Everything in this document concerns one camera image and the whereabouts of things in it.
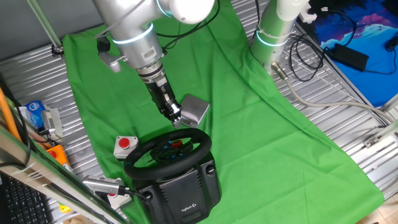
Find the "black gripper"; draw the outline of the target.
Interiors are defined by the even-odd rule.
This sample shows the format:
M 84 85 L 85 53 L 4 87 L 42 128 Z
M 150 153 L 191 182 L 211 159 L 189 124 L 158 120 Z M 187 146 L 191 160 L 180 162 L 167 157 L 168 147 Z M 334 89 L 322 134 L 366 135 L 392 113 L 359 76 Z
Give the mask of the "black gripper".
M 167 78 L 160 77 L 157 81 L 146 83 L 146 87 L 158 110 L 165 117 L 169 117 L 173 127 L 179 127 L 182 107 L 175 102 L 175 96 Z

